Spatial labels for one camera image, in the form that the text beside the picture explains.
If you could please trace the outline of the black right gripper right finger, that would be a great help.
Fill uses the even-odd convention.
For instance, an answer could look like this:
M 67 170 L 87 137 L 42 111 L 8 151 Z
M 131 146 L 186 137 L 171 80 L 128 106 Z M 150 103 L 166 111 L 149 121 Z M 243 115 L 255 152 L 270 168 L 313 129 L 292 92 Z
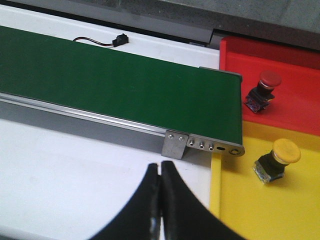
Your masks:
M 188 188 L 172 161 L 161 163 L 161 208 L 167 240 L 239 240 Z

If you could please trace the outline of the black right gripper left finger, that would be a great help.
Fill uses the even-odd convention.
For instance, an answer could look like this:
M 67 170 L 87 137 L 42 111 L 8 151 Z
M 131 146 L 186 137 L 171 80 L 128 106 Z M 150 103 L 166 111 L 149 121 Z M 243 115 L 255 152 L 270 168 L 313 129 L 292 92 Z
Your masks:
M 160 176 L 158 165 L 148 165 L 138 188 L 95 240 L 158 240 L 160 238 Z

